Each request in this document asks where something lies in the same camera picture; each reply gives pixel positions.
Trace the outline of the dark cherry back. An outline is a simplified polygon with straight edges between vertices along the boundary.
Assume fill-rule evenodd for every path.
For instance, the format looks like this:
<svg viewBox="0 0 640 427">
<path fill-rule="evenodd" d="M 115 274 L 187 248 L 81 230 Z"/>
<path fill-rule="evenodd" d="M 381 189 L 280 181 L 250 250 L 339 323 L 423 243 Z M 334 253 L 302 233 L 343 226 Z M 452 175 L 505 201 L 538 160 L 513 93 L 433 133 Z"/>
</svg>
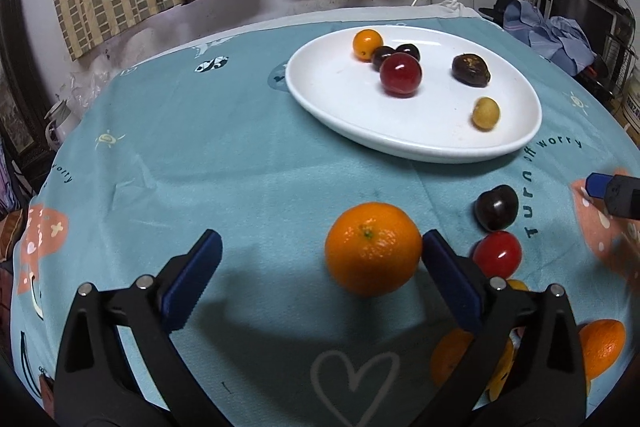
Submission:
<svg viewBox="0 0 640 427">
<path fill-rule="evenodd" d="M 483 192 L 474 202 L 474 215 L 488 232 L 509 228 L 518 217 L 518 194 L 510 185 L 501 184 Z"/>
</svg>

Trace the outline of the dark cherry front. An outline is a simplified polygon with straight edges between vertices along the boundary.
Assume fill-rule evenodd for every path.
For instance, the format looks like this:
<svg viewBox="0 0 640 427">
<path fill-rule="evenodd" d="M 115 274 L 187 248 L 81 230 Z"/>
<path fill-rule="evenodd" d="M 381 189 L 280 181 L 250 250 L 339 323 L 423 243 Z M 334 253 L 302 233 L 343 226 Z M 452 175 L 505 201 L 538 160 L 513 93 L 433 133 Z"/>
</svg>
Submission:
<svg viewBox="0 0 640 427">
<path fill-rule="evenodd" d="M 371 64 L 373 68 L 378 72 L 383 63 L 394 53 L 396 50 L 390 46 L 379 46 L 371 54 Z"/>
</svg>

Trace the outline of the small yellow fruit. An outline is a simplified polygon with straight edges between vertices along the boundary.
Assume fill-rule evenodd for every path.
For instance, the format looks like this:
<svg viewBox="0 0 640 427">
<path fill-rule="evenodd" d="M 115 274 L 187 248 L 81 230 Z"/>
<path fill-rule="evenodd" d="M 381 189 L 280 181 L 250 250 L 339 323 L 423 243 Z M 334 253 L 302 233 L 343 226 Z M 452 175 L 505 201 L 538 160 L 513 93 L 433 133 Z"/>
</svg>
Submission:
<svg viewBox="0 0 640 427">
<path fill-rule="evenodd" d="M 510 279 L 507 280 L 506 283 L 508 283 L 509 286 L 516 291 L 529 291 L 528 286 L 520 280 Z"/>
</svg>

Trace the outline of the large front orange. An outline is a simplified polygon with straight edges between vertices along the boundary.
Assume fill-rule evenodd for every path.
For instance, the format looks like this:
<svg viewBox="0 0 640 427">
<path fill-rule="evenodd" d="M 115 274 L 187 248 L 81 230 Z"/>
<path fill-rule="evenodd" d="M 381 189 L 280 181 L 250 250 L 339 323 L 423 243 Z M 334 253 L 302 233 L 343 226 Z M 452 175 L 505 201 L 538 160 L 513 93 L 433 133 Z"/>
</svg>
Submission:
<svg viewBox="0 0 640 427">
<path fill-rule="evenodd" d="M 618 359 L 626 343 L 621 321 L 602 319 L 588 323 L 579 331 L 585 373 L 588 381 L 606 372 Z"/>
</svg>

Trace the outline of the small dark cherry plate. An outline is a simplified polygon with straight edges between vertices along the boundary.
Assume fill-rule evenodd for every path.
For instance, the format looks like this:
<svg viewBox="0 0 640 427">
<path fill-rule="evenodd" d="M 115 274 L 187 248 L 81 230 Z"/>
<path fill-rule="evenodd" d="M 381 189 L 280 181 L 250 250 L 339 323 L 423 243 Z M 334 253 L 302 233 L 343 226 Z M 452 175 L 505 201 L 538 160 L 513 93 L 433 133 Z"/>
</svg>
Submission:
<svg viewBox="0 0 640 427">
<path fill-rule="evenodd" d="M 412 56 L 416 61 L 421 60 L 420 50 L 413 43 L 403 43 L 395 49 L 398 53 L 405 53 Z"/>
</svg>

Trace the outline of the blue clothes pile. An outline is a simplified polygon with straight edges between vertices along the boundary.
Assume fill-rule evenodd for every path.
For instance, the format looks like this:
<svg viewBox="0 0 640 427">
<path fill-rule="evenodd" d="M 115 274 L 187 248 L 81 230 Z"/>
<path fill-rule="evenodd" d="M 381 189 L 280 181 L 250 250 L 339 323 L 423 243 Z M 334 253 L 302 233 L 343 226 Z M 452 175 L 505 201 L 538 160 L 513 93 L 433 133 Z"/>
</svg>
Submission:
<svg viewBox="0 0 640 427">
<path fill-rule="evenodd" d="M 515 0 L 506 7 L 502 28 L 572 77 L 596 58 L 576 20 L 562 16 L 545 18 L 536 6 L 524 0 Z"/>
</svg>

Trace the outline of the teal printed tablecloth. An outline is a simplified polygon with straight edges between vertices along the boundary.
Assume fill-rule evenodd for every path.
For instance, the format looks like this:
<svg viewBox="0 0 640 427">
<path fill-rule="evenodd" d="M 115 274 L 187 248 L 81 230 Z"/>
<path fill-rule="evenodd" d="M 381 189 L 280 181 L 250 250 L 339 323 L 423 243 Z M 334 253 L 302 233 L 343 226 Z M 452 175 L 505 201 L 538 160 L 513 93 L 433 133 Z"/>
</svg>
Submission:
<svg viewBox="0 0 640 427">
<path fill-rule="evenodd" d="M 431 353 L 454 321 L 432 280 L 360 299 L 323 262 L 334 220 L 388 202 L 460 254 L 482 237 L 473 202 L 506 184 L 521 207 L 516 275 L 562 284 L 576 320 L 625 324 L 623 354 L 590 390 L 596 407 L 639 346 L 639 228 L 585 194 L 593 171 L 637 174 L 638 148 L 561 69 L 476 18 L 430 27 L 472 40 L 532 84 L 542 125 L 524 150 L 430 165 L 369 150 L 311 117 L 283 67 L 333 24 L 248 32 L 126 70 L 56 155 L 14 249 L 12 359 L 33 398 L 52 375 L 80 284 L 122 288 L 156 274 L 213 229 L 224 257 L 172 339 L 238 426 L 405 426 L 435 387 Z"/>
</svg>

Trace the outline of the small green-yellow fruit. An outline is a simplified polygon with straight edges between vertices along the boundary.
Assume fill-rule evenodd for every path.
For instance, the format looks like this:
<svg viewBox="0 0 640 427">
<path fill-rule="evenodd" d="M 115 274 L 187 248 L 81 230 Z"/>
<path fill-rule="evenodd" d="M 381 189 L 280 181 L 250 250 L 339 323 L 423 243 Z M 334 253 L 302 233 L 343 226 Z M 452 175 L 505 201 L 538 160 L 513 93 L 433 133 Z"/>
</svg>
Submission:
<svg viewBox="0 0 640 427">
<path fill-rule="evenodd" d="M 490 131 L 496 127 L 500 119 L 500 107 L 492 98 L 479 98 L 473 107 L 472 124 L 482 131 Z"/>
</svg>

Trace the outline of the small orange kumquat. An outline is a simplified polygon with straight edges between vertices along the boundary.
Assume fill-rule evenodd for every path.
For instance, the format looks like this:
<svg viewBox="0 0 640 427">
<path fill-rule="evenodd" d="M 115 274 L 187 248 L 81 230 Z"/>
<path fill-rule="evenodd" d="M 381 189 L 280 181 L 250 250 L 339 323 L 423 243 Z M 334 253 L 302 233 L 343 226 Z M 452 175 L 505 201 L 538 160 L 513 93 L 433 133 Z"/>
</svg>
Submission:
<svg viewBox="0 0 640 427">
<path fill-rule="evenodd" d="M 359 61 L 370 62 L 374 51 L 383 44 L 384 40 L 376 30 L 364 28 L 352 38 L 352 53 Z"/>
</svg>

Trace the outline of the dark brown wrinkled fruit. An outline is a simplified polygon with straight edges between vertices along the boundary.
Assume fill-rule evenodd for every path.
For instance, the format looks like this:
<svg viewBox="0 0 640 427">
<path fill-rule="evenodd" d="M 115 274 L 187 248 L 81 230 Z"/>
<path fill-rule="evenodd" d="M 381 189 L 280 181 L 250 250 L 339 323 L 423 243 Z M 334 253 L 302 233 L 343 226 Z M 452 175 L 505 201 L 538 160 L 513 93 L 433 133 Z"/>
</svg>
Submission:
<svg viewBox="0 0 640 427">
<path fill-rule="evenodd" d="M 487 87 L 491 78 L 486 62 L 473 53 L 455 56 L 452 60 L 451 72 L 458 81 L 475 88 Z"/>
</svg>

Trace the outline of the dark cherry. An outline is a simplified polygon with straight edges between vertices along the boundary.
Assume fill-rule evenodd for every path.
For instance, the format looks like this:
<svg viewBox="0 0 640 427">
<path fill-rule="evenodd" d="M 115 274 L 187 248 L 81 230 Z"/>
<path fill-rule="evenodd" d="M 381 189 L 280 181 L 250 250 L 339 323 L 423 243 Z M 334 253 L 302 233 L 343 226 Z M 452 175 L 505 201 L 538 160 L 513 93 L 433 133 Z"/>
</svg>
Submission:
<svg viewBox="0 0 640 427">
<path fill-rule="evenodd" d="M 378 72 L 383 63 L 394 53 L 396 50 L 390 46 L 379 46 L 371 54 L 371 64 L 373 68 Z"/>
<path fill-rule="evenodd" d="M 474 215 L 488 232 L 509 228 L 518 217 L 518 194 L 510 185 L 501 184 L 483 192 L 474 202 Z"/>
</svg>

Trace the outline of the red cherry tomato back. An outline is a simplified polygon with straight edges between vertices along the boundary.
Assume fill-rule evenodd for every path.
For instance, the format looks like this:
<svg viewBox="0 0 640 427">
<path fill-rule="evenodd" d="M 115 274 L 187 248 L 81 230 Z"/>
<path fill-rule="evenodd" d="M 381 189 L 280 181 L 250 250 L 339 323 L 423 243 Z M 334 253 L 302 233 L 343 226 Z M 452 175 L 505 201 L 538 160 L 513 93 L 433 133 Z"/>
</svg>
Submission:
<svg viewBox="0 0 640 427">
<path fill-rule="evenodd" d="M 485 277 L 512 277 L 521 264 L 523 251 L 518 239 L 506 231 L 488 234 L 477 243 L 472 259 Z"/>
</svg>

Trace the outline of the large red plum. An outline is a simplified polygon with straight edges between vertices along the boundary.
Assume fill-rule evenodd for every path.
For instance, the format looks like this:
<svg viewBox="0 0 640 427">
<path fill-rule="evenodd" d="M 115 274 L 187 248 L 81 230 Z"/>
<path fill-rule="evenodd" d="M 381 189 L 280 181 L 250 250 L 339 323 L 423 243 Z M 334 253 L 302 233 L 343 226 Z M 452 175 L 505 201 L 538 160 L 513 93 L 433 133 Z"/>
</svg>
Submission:
<svg viewBox="0 0 640 427">
<path fill-rule="evenodd" d="M 422 81 L 422 68 L 412 56 L 397 52 L 381 66 L 380 79 L 387 93 L 409 98 L 418 92 Z"/>
</svg>

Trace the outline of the black monitor shelf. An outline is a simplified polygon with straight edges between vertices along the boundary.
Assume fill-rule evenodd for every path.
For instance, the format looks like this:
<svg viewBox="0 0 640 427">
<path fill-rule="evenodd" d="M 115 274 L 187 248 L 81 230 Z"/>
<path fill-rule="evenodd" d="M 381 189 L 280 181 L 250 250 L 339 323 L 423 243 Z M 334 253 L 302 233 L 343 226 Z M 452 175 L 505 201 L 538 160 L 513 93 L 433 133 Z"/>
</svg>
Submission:
<svg viewBox="0 0 640 427">
<path fill-rule="evenodd" d="M 632 49 L 636 19 L 624 0 L 527 1 L 544 17 L 576 20 L 582 28 L 597 60 L 578 75 L 580 83 L 605 102 L 623 94 L 637 58 Z"/>
</svg>

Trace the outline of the small orange left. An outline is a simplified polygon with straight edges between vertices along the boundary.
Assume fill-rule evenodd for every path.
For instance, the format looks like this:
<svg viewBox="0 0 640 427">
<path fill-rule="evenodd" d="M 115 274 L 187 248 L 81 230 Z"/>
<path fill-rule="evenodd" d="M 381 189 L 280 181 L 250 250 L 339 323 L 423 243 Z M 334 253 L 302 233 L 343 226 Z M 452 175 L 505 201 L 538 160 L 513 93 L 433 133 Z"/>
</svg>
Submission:
<svg viewBox="0 0 640 427">
<path fill-rule="evenodd" d="M 463 329 L 453 329 L 442 336 L 434 348 L 430 360 L 432 381 L 442 387 L 461 361 L 474 336 Z"/>
</svg>

